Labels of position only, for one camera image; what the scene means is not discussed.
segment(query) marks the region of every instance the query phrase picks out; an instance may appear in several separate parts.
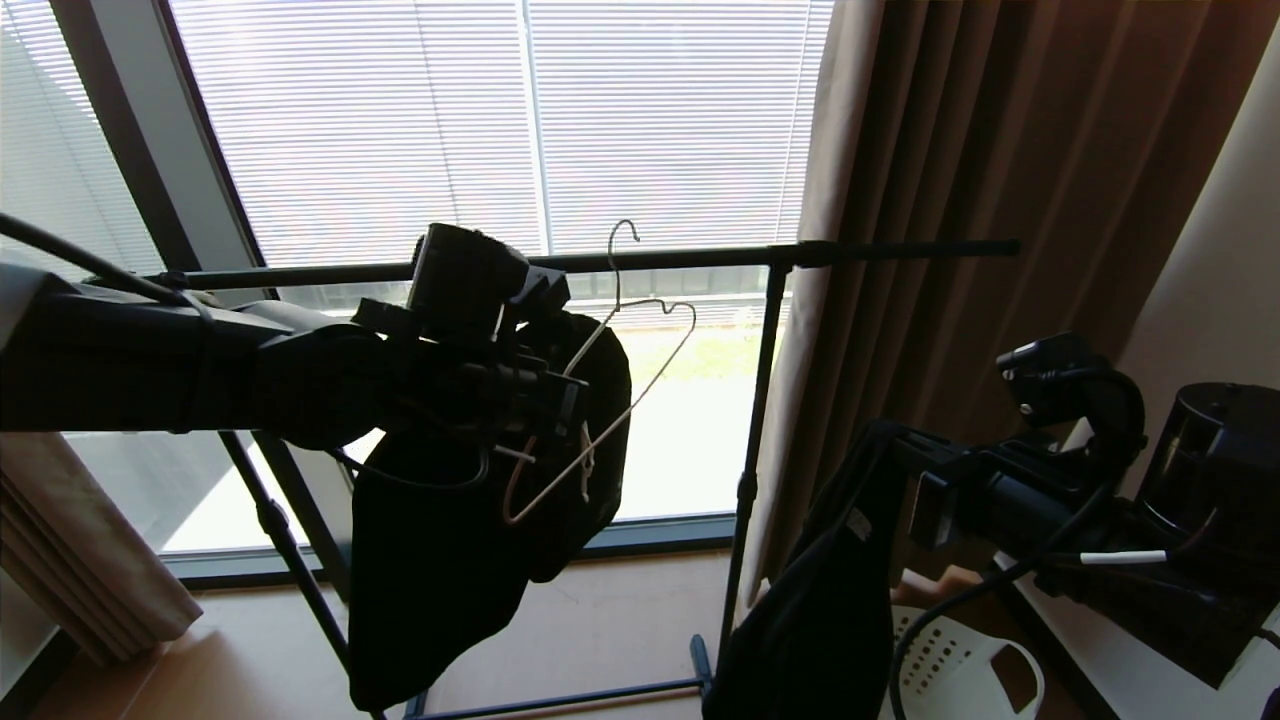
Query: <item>brown floor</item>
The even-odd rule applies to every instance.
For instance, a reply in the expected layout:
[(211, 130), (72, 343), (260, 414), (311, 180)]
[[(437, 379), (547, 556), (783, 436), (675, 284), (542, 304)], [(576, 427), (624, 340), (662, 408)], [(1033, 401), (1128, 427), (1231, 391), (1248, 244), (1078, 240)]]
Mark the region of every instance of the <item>brown floor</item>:
[[(689, 638), (701, 633), (714, 659), (726, 553), (579, 564), (531, 585), (511, 626), (458, 659), (428, 710), (515, 702), (692, 675)], [(929, 603), (966, 583), (914, 578), (900, 593)], [(51, 688), (35, 720), (366, 717), (301, 596), (292, 588), (204, 593), (205, 616), (186, 637), (133, 662), (99, 669), (83, 656)], [(335, 598), (330, 605), (343, 619)], [(992, 598), (959, 620), (1025, 643)], [(580, 719), (686, 720), (696, 694), (572, 714)], [(388, 719), (399, 719), (393, 708)], [(539, 717), (561, 715), (538, 715)], [(1047, 720), (1083, 717), (1050, 678)]]

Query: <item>beige curtain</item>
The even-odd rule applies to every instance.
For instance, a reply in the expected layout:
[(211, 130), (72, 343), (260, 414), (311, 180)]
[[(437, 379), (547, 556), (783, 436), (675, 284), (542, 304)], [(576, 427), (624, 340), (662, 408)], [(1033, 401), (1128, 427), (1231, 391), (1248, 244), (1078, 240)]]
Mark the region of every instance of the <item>beige curtain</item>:
[(99, 664), (201, 614), (58, 433), (0, 433), (0, 566)]
[[(1119, 355), (1277, 13), (1229, 0), (836, 4), (801, 237), (1024, 249), (795, 278), (740, 598), (780, 570), (868, 420), (995, 441), (1019, 427), (996, 355), (1065, 329)], [(975, 559), (909, 562), (938, 577), (956, 560)]]

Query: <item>curtain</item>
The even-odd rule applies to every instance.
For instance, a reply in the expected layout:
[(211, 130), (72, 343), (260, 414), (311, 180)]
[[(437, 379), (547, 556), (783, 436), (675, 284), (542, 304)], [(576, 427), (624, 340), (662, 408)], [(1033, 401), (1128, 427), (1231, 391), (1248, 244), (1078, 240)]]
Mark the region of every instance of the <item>curtain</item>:
[[(854, 433), (1018, 430), (995, 357), (1066, 329), (1116, 357), (1212, 167), (1280, 3), (838, 3), (800, 236), (1016, 237), (1016, 259), (804, 270), (780, 350), (740, 612)], [(900, 527), (899, 537), (905, 536)], [(989, 550), (911, 552), (937, 577)]]
[(104, 665), (201, 614), (58, 433), (0, 433), (0, 566)]

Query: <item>wire hanger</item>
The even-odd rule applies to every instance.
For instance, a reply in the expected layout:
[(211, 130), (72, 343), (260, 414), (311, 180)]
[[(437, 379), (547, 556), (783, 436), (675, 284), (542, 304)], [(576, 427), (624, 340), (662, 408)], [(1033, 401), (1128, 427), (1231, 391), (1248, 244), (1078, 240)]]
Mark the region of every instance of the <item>wire hanger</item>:
[[(646, 297), (644, 300), (632, 300), (630, 302), (622, 302), (622, 272), (618, 270), (618, 265), (613, 259), (613, 238), (614, 236), (617, 236), (618, 229), (623, 224), (630, 225), (631, 237), (636, 242), (640, 242), (640, 236), (636, 233), (636, 225), (628, 219), (618, 220), (613, 225), (613, 229), (609, 231), (608, 260), (609, 260), (609, 268), (613, 270), (613, 309), (609, 310), (609, 314), (604, 316), (604, 320), (599, 325), (596, 325), (595, 331), (593, 331), (590, 337), (586, 338), (586, 342), (582, 343), (582, 347), (580, 347), (579, 351), (573, 354), (573, 357), (568, 361), (568, 364), (564, 365), (564, 375), (570, 377), (572, 375), (573, 369), (577, 366), (577, 364), (581, 363), (586, 352), (591, 348), (593, 345), (595, 345), (595, 341), (600, 337), (602, 333), (604, 333), (604, 328), (607, 328), (609, 322), (613, 320), (614, 315), (621, 313), (625, 307), (636, 307), (640, 305), (658, 305), (662, 307), (663, 315), (671, 315), (676, 310), (676, 307), (687, 307), (690, 313), (689, 329), (685, 331), (684, 337), (680, 338), (680, 342), (676, 345), (675, 350), (671, 351), (671, 355), (667, 356), (667, 360), (663, 361), (660, 368), (658, 368), (658, 372), (649, 380), (649, 384), (646, 384), (644, 389), (640, 391), (640, 395), (635, 398), (631, 406), (623, 410), (622, 414), (618, 415), (618, 418), (613, 420), (613, 423), (611, 423), (609, 427), (605, 428), (595, 439), (591, 439), (586, 428), (586, 423), (582, 423), (582, 442), (586, 445), (582, 452), (563, 470), (561, 470), (561, 473), (556, 475), (556, 479), (548, 483), (547, 487), (543, 488), (543, 491), (539, 492), (538, 496), (529, 502), (529, 505), (526, 505), (520, 512), (512, 515), (511, 501), (516, 493), (516, 484), (520, 480), (520, 473), (525, 468), (525, 460), (520, 459), (516, 462), (515, 469), (511, 471), (511, 479), (507, 482), (507, 492), (503, 493), (502, 498), (502, 519), (508, 525), (515, 525), (521, 520), (524, 520), (579, 465), (584, 465), (585, 468), (585, 471), (582, 473), (582, 500), (584, 502), (589, 502), (586, 487), (588, 487), (588, 478), (590, 478), (590, 466), (591, 466), (590, 459), (594, 457), (595, 448), (599, 447), (599, 445), (604, 442), (611, 434), (613, 434), (613, 432), (618, 429), (618, 425), (621, 425), (627, 418), (631, 416), (631, 413), (636, 409), (637, 405), (640, 405), (640, 401), (644, 400), (646, 395), (649, 395), (649, 391), (653, 389), (653, 386), (658, 382), (658, 378), (660, 378), (663, 373), (667, 372), (667, 368), (671, 365), (671, 361), (676, 359), (676, 355), (678, 355), (681, 348), (685, 347), (685, 342), (687, 342), (689, 337), (694, 334), (694, 329), (698, 328), (698, 309), (694, 307), (692, 304), (690, 302), (685, 301), (667, 302), (660, 297)], [(525, 443), (526, 455), (532, 451), (534, 443), (535, 438), (530, 437), (529, 442)]]

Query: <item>window blind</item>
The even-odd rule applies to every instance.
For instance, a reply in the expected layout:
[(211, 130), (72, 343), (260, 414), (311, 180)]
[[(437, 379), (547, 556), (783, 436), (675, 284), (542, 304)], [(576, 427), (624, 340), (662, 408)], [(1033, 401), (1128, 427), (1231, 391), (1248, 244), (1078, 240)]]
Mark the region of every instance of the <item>window blind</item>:
[(792, 241), (831, 4), (172, 1), (270, 265)]
[[(131, 270), (164, 269), (47, 0), (0, 4), (0, 208)], [(0, 260), (87, 274), (9, 238)]]

